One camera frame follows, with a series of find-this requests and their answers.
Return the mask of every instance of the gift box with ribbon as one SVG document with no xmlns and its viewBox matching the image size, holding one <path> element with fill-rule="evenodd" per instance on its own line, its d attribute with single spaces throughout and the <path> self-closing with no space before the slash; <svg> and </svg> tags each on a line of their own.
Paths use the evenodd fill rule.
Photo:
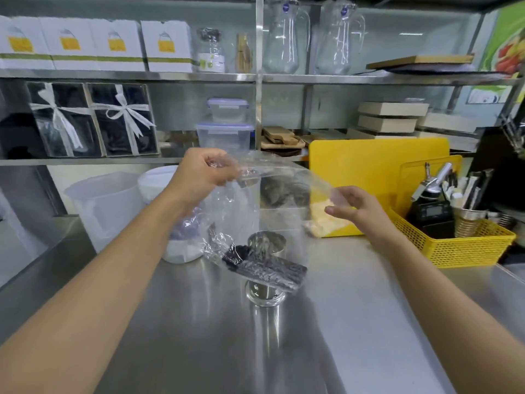
<svg viewBox="0 0 525 394">
<path fill-rule="evenodd" d="M 89 83 L 88 90 L 108 156 L 159 153 L 145 85 Z"/>
<path fill-rule="evenodd" d="M 48 156 L 102 156 L 95 114 L 81 83 L 27 82 L 30 108 Z"/>
</svg>

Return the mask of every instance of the plastic bag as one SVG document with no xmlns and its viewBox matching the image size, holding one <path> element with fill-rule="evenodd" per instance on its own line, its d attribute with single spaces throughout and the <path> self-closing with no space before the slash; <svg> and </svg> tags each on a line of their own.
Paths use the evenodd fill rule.
<svg viewBox="0 0 525 394">
<path fill-rule="evenodd" d="M 349 205 L 326 181 L 283 158 L 252 151 L 226 155 L 211 165 L 232 163 L 240 165 L 241 176 L 217 187 L 204 201 L 199 217 L 204 228 L 202 251 L 209 260 L 250 280 L 294 291 L 300 286 L 294 274 L 303 271 L 293 264 L 306 264 L 308 238 L 350 224 L 326 214 L 325 206 Z M 256 270 L 239 270 L 240 263 L 254 257 L 259 262 Z M 290 276 L 276 276 L 290 271 Z"/>
</svg>

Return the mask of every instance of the yellow label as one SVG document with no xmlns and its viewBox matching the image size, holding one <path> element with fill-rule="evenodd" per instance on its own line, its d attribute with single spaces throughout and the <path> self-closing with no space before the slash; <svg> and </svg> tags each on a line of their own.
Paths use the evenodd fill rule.
<svg viewBox="0 0 525 394">
<path fill-rule="evenodd" d="M 74 37 L 61 37 L 60 42 L 64 50 L 77 50 L 80 51 L 80 43 Z"/>
<path fill-rule="evenodd" d="M 31 40 L 26 37 L 9 37 L 9 43 L 15 52 L 35 52 Z"/>
<path fill-rule="evenodd" d="M 175 52 L 175 45 L 171 40 L 159 40 L 160 52 Z"/>
<path fill-rule="evenodd" d="M 122 39 L 108 39 L 111 51 L 126 51 L 126 43 Z"/>
</svg>

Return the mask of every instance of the hand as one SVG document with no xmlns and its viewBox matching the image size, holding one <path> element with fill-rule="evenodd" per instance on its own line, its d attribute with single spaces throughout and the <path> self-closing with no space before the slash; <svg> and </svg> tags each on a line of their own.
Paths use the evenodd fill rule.
<svg viewBox="0 0 525 394">
<path fill-rule="evenodd" d="M 357 186 L 341 186 L 336 191 L 355 208 L 327 206 L 325 212 L 354 223 L 378 250 L 385 240 L 403 235 L 390 221 L 375 196 Z"/>
<path fill-rule="evenodd" d="M 239 177 L 240 168 L 235 163 L 227 167 L 209 165 L 225 155 L 225 151 L 215 148 L 188 149 L 164 192 L 182 201 L 188 212 L 193 210 L 215 186 Z"/>
</svg>

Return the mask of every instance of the metal cup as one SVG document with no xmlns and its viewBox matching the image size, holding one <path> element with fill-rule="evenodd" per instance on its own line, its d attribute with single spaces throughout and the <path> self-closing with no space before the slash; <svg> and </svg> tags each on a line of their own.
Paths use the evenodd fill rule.
<svg viewBox="0 0 525 394">
<path fill-rule="evenodd" d="M 454 236 L 456 238 L 468 238 L 474 236 L 478 226 L 486 216 L 486 210 L 469 210 L 466 208 L 454 207 L 454 219 L 456 220 Z"/>
<path fill-rule="evenodd" d="M 266 251 L 272 256 L 285 257 L 286 238 L 273 231 L 259 231 L 248 238 L 248 246 L 255 251 Z M 249 280 L 246 282 L 246 296 L 260 307 L 273 307 L 285 299 L 286 293 Z"/>
</svg>

